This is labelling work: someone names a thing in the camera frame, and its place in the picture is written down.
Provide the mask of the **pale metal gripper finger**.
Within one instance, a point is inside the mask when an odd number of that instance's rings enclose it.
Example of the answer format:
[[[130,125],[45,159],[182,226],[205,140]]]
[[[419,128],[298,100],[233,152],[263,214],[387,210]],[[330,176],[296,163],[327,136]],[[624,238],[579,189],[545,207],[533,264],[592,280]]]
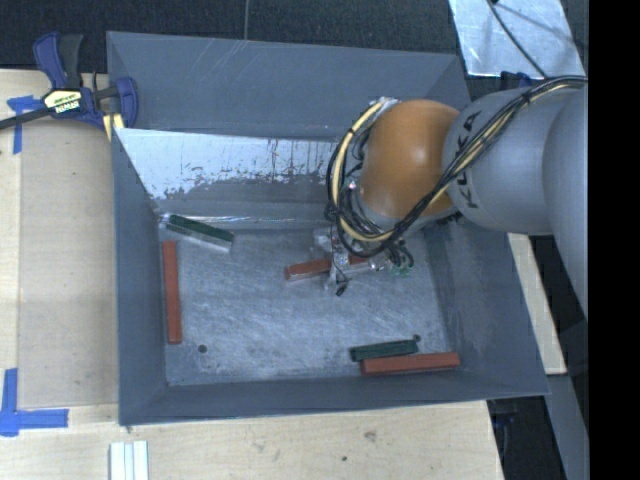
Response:
[[[349,282],[350,279],[342,270],[336,266],[331,266],[324,288],[335,296],[341,297],[347,290]]]
[[[319,228],[313,231],[314,246],[321,250],[328,258],[333,258],[334,243],[331,227]]]

